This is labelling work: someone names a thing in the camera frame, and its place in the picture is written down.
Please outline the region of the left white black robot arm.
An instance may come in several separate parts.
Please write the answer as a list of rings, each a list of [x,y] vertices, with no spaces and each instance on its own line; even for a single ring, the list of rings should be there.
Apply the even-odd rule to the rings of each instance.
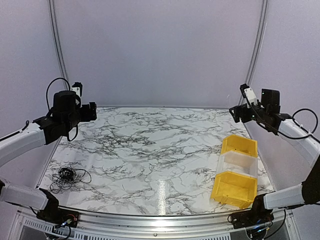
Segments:
[[[1,166],[62,137],[71,142],[73,141],[70,137],[71,130],[77,131],[79,123],[97,119],[97,104],[95,102],[82,104],[83,85],[75,82],[67,87],[67,90],[54,94],[53,104],[47,106],[48,112],[45,116],[32,122],[27,121],[23,128],[0,139]],[[0,180],[0,200],[43,211],[53,223],[60,222],[64,216],[62,209],[59,208],[59,201],[48,190],[16,185],[4,178]]]

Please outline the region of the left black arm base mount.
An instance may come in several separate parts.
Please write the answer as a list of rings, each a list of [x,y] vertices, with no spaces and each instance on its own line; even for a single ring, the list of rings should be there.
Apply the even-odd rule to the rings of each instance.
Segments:
[[[76,228],[78,225],[80,213],[78,211],[58,208],[54,213],[48,213],[44,210],[39,210],[36,217],[40,220],[55,224],[56,226],[64,226]]]

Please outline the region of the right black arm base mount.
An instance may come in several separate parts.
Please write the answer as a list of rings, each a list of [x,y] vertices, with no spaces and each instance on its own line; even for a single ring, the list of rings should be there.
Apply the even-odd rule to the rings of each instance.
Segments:
[[[234,212],[227,218],[227,221],[233,225],[234,229],[271,223],[273,220],[274,215],[272,210],[256,211],[253,209]]]

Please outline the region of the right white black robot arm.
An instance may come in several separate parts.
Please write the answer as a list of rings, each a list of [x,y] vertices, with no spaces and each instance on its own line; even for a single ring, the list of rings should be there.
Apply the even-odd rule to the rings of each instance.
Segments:
[[[278,90],[262,89],[260,99],[247,84],[240,86],[240,92],[245,103],[229,109],[233,120],[236,123],[256,122],[267,132],[288,142],[311,166],[310,173],[302,183],[256,196],[252,209],[247,214],[247,219],[252,224],[258,224],[273,209],[295,209],[305,205],[319,204],[319,139],[314,136],[313,131],[308,131],[299,124],[294,116],[280,112],[280,92]]]

